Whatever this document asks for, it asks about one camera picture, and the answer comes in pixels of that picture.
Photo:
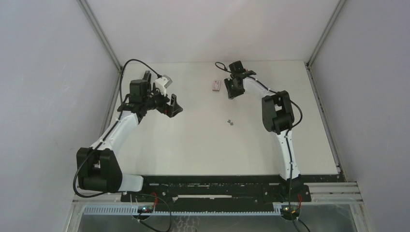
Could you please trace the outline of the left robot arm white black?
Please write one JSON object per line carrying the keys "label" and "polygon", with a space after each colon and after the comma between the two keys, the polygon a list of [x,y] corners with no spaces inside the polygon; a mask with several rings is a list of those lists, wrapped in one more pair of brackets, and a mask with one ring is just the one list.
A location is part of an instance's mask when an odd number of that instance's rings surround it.
{"label": "left robot arm white black", "polygon": [[157,110],[169,118],[183,111],[176,95],[168,96],[166,93],[171,84],[172,80],[166,75],[153,83],[144,78],[130,82],[130,91],[121,102],[114,123],[90,147],[77,151],[75,188],[97,191],[99,195],[132,191],[132,195],[141,202],[150,198],[151,188],[143,184],[143,177],[122,171],[117,156],[148,111]]}

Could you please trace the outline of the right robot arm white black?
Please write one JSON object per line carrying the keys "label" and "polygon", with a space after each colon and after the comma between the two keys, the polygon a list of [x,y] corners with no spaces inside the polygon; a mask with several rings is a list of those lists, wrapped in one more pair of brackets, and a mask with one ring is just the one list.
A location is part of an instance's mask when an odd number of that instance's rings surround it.
{"label": "right robot arm white black", "polygon": [[278,146],[279,176],[287,182],[279,188],[279,194],[283,200],[292,201],[298,196],[299,190],[291,181],[300,176],[294,155],[292,130],[303,119],[301,108],[290,99],[287,91],[275,91],[267,87],[257,78],[257,73],[245,69],[241,61],[235,61],[229,66],[216,62],[215,66],[230,75],[224,79],[228,99],[245,93],[260,97],[262,123]]}

